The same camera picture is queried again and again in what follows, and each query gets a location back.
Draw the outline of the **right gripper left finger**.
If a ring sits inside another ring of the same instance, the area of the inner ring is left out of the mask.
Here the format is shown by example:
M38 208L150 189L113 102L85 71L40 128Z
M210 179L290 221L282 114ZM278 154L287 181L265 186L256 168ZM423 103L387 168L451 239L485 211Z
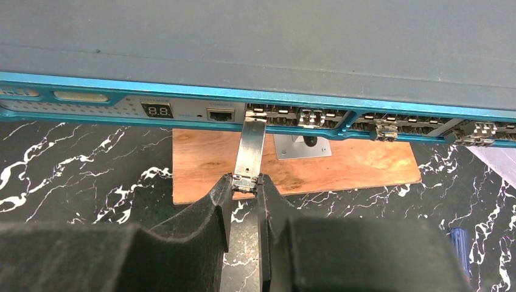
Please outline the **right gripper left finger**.
M218 291L229 249L230 174L163 222L1 224L2 291Z

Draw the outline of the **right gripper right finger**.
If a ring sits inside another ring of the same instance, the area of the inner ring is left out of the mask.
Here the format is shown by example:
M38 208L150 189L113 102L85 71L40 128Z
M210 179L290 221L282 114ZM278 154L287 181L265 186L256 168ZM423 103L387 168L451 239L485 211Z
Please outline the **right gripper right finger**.
M306 215L257 183L262 291L470 291L445 234L424 220Z

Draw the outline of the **silver SFP plug module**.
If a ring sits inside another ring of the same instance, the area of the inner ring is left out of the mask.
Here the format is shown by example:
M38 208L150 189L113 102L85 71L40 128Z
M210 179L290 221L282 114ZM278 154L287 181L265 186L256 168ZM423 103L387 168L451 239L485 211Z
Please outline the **silver SFP plug module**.
M232 175L233 191L241 193L256 192L266 128L267 117L265 115L246 113Z

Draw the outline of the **dark teal network switch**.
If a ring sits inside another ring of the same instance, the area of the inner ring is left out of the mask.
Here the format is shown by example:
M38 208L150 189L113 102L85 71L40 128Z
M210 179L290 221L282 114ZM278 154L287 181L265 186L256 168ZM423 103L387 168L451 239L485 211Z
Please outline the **dark teal network switch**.
M1 120L515 147L514 1L2 1Z

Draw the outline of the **wooden base board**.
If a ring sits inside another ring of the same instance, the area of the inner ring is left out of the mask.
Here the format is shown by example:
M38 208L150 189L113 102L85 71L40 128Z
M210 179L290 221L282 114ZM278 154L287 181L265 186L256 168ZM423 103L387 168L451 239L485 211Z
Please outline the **wooden base board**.
M210 191L221 175L233 172L240 133L174 130L174 204L190 204ZM279 160L272 135L265 138L261 171L280 193L293 195L417 184L421 181L410 144L348 139L330 141L331 156Z

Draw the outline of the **blue red screwdriver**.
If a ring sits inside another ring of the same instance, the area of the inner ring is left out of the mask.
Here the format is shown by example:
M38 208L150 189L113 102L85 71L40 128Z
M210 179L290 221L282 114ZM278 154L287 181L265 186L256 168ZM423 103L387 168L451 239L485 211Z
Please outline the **blue red screwdriver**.
M471 277L471 269L469 260L470 245L468 233L463 228L451 228L449 231L449 238L452 242L456 255L458 256L458 260L464 270L464 274L469 279Z

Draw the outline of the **silver metal mount bracket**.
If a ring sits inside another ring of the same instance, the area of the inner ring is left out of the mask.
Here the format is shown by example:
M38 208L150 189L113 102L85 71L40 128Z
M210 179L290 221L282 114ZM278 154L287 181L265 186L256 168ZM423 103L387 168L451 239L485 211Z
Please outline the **silver metal mount bracket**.
M274 134L273 139L277 158L280 161L332 155L329 141L322 137Z

